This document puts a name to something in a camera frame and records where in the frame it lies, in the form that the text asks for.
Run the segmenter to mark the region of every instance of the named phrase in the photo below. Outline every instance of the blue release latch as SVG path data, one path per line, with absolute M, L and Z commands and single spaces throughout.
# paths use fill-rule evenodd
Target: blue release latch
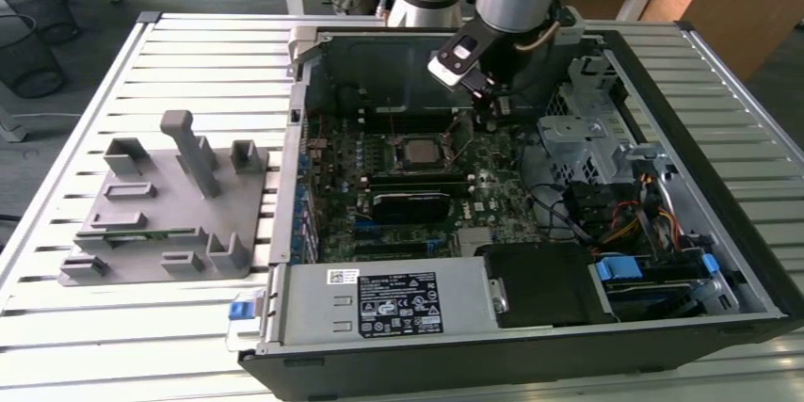
M 720 265 L 717 264 L 715 255 L 711 253 L 704 253 L 704 256 L 701 256 L 701 261 L 704 261 L 704 266 L 707 267 L 708 274 L 715 275 L 720 271 Z
M 228 305 L 228 320 L 253 319 L 253 301 L 232 301 Z
M 640 265 L 633 256 L 608 256 L 595 264 L 601 281 L 641 278 Z

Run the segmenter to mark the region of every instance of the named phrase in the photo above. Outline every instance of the power supply label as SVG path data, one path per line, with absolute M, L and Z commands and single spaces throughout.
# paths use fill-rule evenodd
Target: power supply label
M 435 272 L 360 276 L 357 300 L 364 338 L 444 332 Z

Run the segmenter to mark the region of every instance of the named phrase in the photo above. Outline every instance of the slotted aluminum table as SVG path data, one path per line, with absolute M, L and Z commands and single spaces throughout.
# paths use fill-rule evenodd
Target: slotted aluminum table
M 228 303 L 267 280 L 280 168 L 271 167 L 255 270 L 236 281 L 63 288 L 55 278 L 88 214 L 113 137 L 173 147 L 159 132 L 167 109 L 189 109 L 212 146 L 281 145 L 292 80 L 287 41 L 297 24 L 375 25 L 371 18 L 164 14 L 137 24 L 0 255 L 0 400 L 271 401 L 224 337 Z M 672 24 L 616 28 L 799 287 L 804 286 L 801 151 L 695 33 Z M 647 118 L 632 104 L 648 137 Z M 581 378 L 377 400 L 801 400 L 804 337 L 717 352 L 676 371 Z

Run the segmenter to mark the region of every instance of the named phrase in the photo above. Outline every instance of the mesh trash bin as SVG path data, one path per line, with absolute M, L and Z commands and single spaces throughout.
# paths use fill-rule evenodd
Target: mesh trash bin
M 64 85 L 64 72 L 28 16 L 0 16 L 0 82 L 20 98 L 40 98 Z
M 37 33 L 48 44 L 59 44 L 79 34 L 67 0 L 5 0 L 16 14 L 36 20 Z

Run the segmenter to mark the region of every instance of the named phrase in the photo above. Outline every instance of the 3d printed holder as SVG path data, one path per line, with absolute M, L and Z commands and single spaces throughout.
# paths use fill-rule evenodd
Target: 3d printed holder
M 109 172 L 61 264 L 63 285 L 196 281 L 249 274 L 268 151 L 235 140 L 212 150 L 192 114 L 164 112 L 179 151 L 115 138 Z

